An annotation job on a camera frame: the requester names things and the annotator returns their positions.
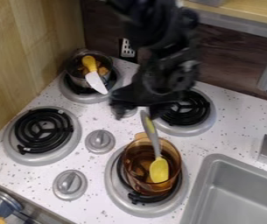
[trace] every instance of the stove knob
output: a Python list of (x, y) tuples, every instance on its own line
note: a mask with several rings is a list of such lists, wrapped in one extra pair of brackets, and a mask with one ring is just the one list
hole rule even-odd
[(76, 200), (87, 189), (88, 181), (80, 171), (64, 171), (53, 182), (54, 194), (62, 200)]
[(85, 146), (90, 152), (104, 154), (111, 151), (116, 145), (115, 137), (107, 130), (99, 129), (88, 134)]

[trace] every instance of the brown glass pot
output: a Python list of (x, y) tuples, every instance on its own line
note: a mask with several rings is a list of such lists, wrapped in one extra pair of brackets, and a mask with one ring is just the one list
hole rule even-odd
[(153, 183), (150, 178), (150, 165), (155, 160), (151, 140), (145, 133), (135, 135), (135, 140), (128, 144), (123, 152), (123, 167), (131, 187), (144, 195), (161, 195), (170, 191), (181, 172), (181, 155), (176, 147), (159, 138), (161, 155), (169, 165), (169, 179), (161, 183)]

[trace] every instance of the speckled countertop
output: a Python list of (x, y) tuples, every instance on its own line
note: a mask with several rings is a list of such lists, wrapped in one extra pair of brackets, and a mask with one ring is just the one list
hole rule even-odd
[[(137, 65), (116, 59), (116, 66), (125, 75), (126, 83)], [(116, 207), (107, 195), (103, 173), (105, 164), (114, 151), (133, 139), (143, 130), (139, 115), (117, 122), (107, 102), (83, 105), (61, 95), (59, 80), (54, 80), (24, 110), (37, 106), (58, 106), (73, 112), (80, 120), (83, 134), (80, 144), (67, 157), (57, 163), (30, 167), (16, 164), (4, 153), (3, 131), (0, 131), (0, 185), (18, 193), (75, 223), (127, 224), (179, 224), (184, 206), (168, 215), (143, 219), (131, 216)], [(200, 168), (202, 159), (212, 153), (222, 153), (267, 171), (267, 165), (257, 162), (257, 153), (267, 134), (267, 101), (239, 94), (220, 87), (198, 83), (199, 90), (208, 95), (216, 106), (217, 120), (212, 129), (199, 136), (175, 137), (159, 132), (180, 149), (190, 178), (189, 192)], [(116, 136), (116, 147), (110, 153), (95, 155), (85, 149), (84, 139), (92, 130), (106, 129)], [(67, 169), (83, 172), (88, 178), (85, 194), (72, 202), (57, 199), (52, 191), (55, 177)]]

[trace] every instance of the spoon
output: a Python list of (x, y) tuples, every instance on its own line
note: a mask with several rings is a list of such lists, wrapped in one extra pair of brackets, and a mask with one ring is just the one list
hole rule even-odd
[(154, 183), (161, 183), (168, 180), (168, 163), (161, 157), (160, 145), (157, 130), (145, 111), (140, 112), (141, 120), (146, 135), (150, 138), (155, 152), (155, 161), (150, 165), (150, 177)]
[(100, 75), (97, 73), (95, 58), (89, 55), (84, 56), (82, 58), (82, 64), (89, 71), (89, 73), (85, 75), (85, 80), (88, 82), (89, 86), (100, 94), (106, 95), (108, 90), (102, 82)]

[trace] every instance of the pot handle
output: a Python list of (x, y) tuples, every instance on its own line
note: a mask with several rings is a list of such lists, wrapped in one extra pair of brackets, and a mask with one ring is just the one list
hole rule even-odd
[(146, 138), (148, 136), (146, 135), (145, 132), (140, 132), (140, 133), (137, 133), (134, 137), (135, 137), (136, 140), (139, 140), (141, 138)]

